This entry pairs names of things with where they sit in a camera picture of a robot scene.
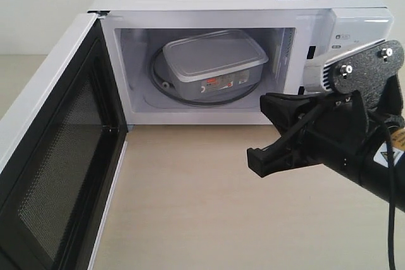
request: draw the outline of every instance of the container lid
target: container lid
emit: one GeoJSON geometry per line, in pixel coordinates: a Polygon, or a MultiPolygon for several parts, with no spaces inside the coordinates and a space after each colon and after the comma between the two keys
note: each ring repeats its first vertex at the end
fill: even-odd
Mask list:
{"type": "Polygon", "coordinates": [[[263,64],[268,57],[244,31],[222,30],[169,42],[167,63],[181,82],[195,82],[263,64]]]}

